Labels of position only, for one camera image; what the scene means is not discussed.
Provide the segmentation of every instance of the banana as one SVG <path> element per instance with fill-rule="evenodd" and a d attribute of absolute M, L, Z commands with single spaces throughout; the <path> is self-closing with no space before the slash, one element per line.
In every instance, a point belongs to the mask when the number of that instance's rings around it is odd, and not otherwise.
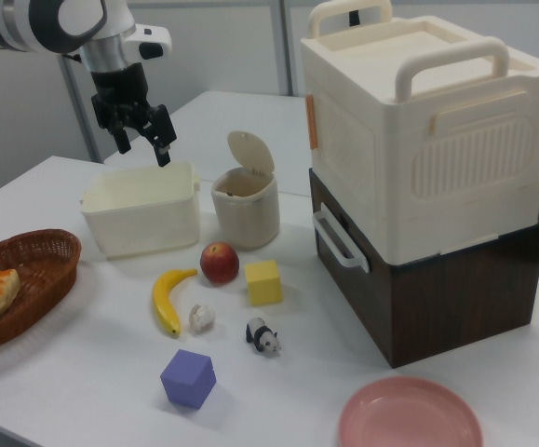
<path fill-rule="evenodd" d="M 173 335 L 180 335 L 180 318 L 174 309 L 169 293 L 183 279 L 193 277 L 195 268 L 188 270 L 169 270 L 157 279 L 154 284 L 152 296 L 154 299 L 155 314 L 166 331 Z"/>

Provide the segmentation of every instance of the brown basket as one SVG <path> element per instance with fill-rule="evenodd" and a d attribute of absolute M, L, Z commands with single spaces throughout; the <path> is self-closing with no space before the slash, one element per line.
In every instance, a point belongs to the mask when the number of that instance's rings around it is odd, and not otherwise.
<path fill-rule="evenodd" d="M 64 230 L 38 230 L 0 242 L 0 270 L 17 269 L 20 290 L 0 315 L 0 345 L 31 328 L 70 291 L 81 254 L 79 239 Z"/>

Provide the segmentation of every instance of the pink plate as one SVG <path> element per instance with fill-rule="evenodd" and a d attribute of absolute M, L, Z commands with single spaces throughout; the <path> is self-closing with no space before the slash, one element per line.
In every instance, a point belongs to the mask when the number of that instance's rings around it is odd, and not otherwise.
<path fill-rule="evenodd" d="M 467 404 L 424 379 L 392 377 L 360 389 L 340 418 L 341 447 L 482 447 Z"/>

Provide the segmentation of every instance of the white storage box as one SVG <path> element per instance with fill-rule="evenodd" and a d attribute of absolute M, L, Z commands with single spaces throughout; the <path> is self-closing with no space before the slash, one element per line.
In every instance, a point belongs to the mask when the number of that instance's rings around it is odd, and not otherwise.
<path fill-rule="evenodd" d="M 198 241 L 198 177 L 190 162 L 97 176 L 81 211 L 107 257 L 178 249 Z"/>
<path fill-rule="evenodd" d="M 375 6 L 381 22 L 320 35 L 328 16 Z M 435 17 L 391 15 L 388 0 L 311 13 L 314 172 L 389 264 L 536 224 L 539 60 Z"/>

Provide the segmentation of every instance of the yellow cube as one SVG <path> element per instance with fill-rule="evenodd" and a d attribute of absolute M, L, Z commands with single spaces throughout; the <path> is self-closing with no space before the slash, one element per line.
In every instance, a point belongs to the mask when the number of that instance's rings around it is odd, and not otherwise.
<path fill-rule="evenodd" d="M 284 301 L 281 279 L 275 261 L 262 261 L 244 266 L 251 305 L 272 305 Z"/>

